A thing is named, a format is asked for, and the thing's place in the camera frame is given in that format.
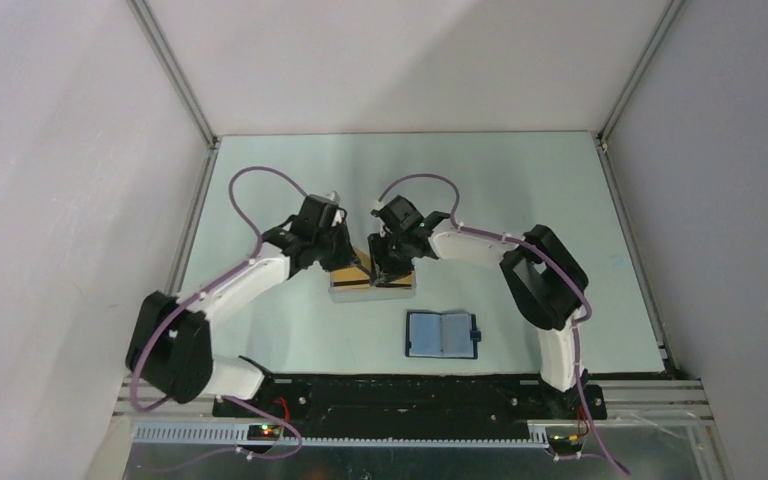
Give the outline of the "blue leather card holder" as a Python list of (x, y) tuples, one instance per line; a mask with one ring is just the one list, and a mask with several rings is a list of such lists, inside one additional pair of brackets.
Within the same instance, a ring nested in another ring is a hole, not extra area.
[(477, 317), (472, 313), (406, 312), (404, 354), (408, 358), (476, 360), (481, 340)]

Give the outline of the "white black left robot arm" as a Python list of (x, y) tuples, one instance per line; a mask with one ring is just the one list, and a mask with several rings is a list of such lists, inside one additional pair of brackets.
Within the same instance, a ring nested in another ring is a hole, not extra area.
[(155, 291), (141, 304), (125, 364), (179, 404), (198, 396), (236, 397), (252, 416), (276, 403), (264, 368), (242, 357), (214, 354), (211, 333), (249, 303), (299, 272), (319, 265), (332, 272), (358, 264), (346, 212), (335, 192), (308, 195), (297, 214), (267, 230), (248, 259), (182, 299)]

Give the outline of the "clear plastic tray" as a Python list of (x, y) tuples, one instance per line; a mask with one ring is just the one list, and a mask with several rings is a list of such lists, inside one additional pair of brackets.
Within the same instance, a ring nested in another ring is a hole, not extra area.
[(335, 303), (405, 299), (413, 297), (415, 291), (416, 279), (414, 288), (410, 290), (376, 288), (371, 284), (368, 289), (335, 291), (331, 288), (331, 281), (329, 286), (330, 297)]

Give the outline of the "right electronics board with leds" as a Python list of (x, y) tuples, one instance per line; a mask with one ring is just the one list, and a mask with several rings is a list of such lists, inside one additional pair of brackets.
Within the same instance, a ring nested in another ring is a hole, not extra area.
[(583, 441), (579, 435), (550, 435), (548, 437), (547, 452), (552, 457), (558, 457), (559, 459), (575, 459), (582, 455), (582, 450)]

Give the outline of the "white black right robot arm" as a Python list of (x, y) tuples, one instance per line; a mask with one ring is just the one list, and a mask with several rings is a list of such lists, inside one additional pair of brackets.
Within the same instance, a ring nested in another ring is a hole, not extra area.
[(422, 214), (397, 196), (371, 212), (380, 223), (369, 235), (371, 281), (411, 274), (418, 259), (456, 260), (500, 272), (519, 313), (538, 333), (545, 411), (566, 418), (582, 403), (585, 368), (579, 327), (593, 308), (587, 274), (552, 229), (538, 224), (522, 235), (470, 227), (451, 214)]

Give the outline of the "gold card with black stripe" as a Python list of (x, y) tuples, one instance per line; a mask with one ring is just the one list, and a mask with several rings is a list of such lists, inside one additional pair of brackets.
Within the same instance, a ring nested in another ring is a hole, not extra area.
[(413, 289), (415, 271), (413, 268), (386, 270), (376, 268), (371, 277), (371, 284), (376, 288)]

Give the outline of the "left electronics board with leds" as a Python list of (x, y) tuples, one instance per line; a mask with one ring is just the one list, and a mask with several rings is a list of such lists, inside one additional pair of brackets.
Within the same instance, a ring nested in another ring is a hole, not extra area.
[(282, 436), (282, 428), (277, 425), (251, 425), (247, 432), (249, 441), (277, 441)]

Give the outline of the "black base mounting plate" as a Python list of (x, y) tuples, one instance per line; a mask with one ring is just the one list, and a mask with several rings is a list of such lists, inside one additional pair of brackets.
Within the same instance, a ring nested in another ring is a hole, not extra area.
[(531, 421), (607, 417), (600, 386), (559, 392), (535, 374), (272, 375), (250, 403), (303, 437), (524, 439)]

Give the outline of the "electronics board with leds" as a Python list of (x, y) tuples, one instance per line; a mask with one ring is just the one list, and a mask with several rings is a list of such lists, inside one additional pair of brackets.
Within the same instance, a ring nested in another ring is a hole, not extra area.
[(249, 441), (277, 441), (282, 436), (282, 428), (277, 425), (251, 425), (247, 432)]
[(547, 452), (552, 457), (558, 457), (559, 459), (575, 459), (582, 455), (582, 450), (583, 441), (579, 435), (550, 435), (548, 437)]

